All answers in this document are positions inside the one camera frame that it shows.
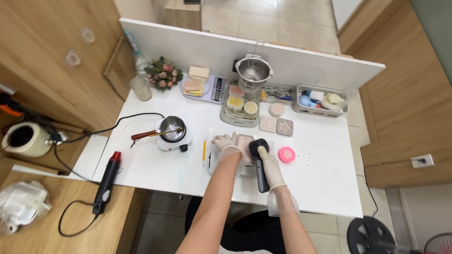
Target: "electrical outlet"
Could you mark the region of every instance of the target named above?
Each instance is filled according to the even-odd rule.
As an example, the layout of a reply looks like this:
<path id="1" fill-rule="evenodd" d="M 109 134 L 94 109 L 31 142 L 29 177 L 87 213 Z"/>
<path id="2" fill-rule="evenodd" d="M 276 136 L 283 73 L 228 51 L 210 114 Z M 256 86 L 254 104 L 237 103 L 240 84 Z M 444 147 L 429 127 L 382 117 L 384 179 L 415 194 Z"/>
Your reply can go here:
<path id="1" fill-rule="evenodd" d="M 418 159 L 425 159 L 425 163 L 422 161 L 418 161 Z M 411 163 L 413 164 L 413 168 L 425 168 L 435 166 L 433 163 L 433 158 L 431 154 L 421 155 L 417 157 L 411 158 Z"/>

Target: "person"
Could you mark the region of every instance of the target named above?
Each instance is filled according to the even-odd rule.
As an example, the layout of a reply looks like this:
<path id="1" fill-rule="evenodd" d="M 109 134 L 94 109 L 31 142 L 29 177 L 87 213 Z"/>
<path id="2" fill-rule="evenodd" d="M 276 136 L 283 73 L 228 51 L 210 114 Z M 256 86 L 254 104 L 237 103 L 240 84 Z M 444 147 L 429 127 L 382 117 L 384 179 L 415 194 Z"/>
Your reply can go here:
<path id="1" fill-rule="evenodd" d="M 263 146 L 258 147 L 270 192 L 279 217 L 268 211 L 247 215 L 226 224 L 235 172 L 243 151 L 235 145 L 237 135 L 216 136 L 219 163 L 203 198 L 193 197 L 186 213 L 185 238 L 176 254 L 317 254 L 298 217 L 298 205 L 279 169 L 278 161 Z"/>

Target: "black handheld tool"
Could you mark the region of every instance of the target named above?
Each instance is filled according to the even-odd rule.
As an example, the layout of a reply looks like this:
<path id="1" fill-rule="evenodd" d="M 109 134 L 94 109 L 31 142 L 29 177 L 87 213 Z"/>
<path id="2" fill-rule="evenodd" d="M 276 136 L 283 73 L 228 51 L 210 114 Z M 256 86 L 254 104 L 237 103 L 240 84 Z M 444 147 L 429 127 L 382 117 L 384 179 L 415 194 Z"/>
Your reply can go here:
<path id="1" fill-rule="evenodd" d="M 257 148 L 259 146 L 265 147 L 268 152 L 268 143 L 263 138 L 251 141 L 248 148 L 250 149 L 251 156 L 256 159 L 257 184 L 259 191 L 261 193 L 265 193 L 270 191 L 270 187 L 268 186 L 267 177 L 265 177 L 264 163 L 262 162 L 262 158 L 260 158 L 260 155 L 257 152 Z"/>
<path id="2" fill-rule="evenodd" d="M 107 163 L 104 176 L 102 177 L 99 189 L 97 190 L 93 204 L 93 214 L 99 215 L 104 213 L 105 206 L 110 201 L 111 190 L 120 164 L 121 152 L 114 152 Z"/>

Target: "hand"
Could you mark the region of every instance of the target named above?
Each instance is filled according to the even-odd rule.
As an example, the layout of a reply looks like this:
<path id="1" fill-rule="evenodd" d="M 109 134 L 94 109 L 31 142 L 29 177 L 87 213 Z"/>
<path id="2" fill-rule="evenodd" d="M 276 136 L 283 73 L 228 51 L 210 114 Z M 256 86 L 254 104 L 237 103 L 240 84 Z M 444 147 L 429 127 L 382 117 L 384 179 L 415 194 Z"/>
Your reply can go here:
<path id="1" fill-rule="evenodd" d="M 243 154 L 243 151 L 235 145 L 236 141 L 237 134 L 235 132 L 232 133 L 232 138 L 227 134 L 223 136 L 215 136 L 215 138 L 212 140 L 212 144 L 216 145 L 218 150 L 220 151 L 218 161 L 222 161 L 233 153 L 240 153 L 241 155 Z"/>
<path id="2" fill-rule="evenodd" d="M 264 163 L 265 177 L 267 177 L 270 191 L 279 186 L 287 186 L 283 175 L 281 174 L 281 170 L 279 169 L 279 162 L 276 158 L 269 155 L 263 146 L 259 146 L 257 152 Z"/>

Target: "cabinet handle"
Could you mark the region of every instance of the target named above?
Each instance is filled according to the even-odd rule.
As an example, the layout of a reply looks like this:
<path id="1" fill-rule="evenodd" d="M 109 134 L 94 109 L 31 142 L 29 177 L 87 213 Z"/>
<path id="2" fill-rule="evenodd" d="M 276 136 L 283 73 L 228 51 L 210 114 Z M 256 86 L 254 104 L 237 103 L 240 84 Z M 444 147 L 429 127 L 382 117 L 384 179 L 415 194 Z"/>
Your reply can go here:
<path id="1" fill-rule="evenodd" d="M 82 38 L 88 44 L 93 43 L 96 40 L 93 30 L 91 30 L 88 26 L 82 27 Z"/>
<path id="2" fill-rule="evenodd" d="M 74 50 L 71 50 L 69 51 L 69 53 L 67 53 L 66 62 L 72 67 L 75 67 L 82 63 L 79 55 L 77 55 L 77 53 L 75 53 Z"/>

